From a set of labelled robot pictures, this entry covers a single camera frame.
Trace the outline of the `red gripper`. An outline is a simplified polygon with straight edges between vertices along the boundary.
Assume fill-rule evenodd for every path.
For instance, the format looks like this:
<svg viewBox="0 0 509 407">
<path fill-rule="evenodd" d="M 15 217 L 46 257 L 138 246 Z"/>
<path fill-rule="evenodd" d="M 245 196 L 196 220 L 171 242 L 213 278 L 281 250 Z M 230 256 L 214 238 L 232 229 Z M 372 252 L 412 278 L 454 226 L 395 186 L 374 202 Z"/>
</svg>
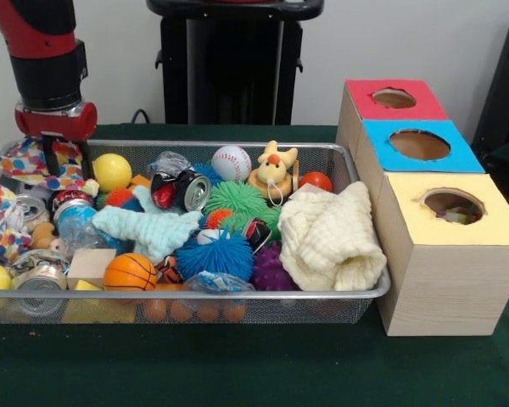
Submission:
<svg viewBox="0 0 509 407">
<path fill-rule="evenodd" d="M 53 140 L 54 137 L 62 137 L 69 142 L 80 142 L 81 173 L 85 180 L 94 177 L 87 143 L 97 127 L 98 111 L 94 103 L 81 101 L 70 109 L 56 111 L 29 110 L 23 103 L 17 103 L 14 117 L 22 133 L 42 136 L 42 151 L 51 176 L 60 176 Z"/>
</svg>

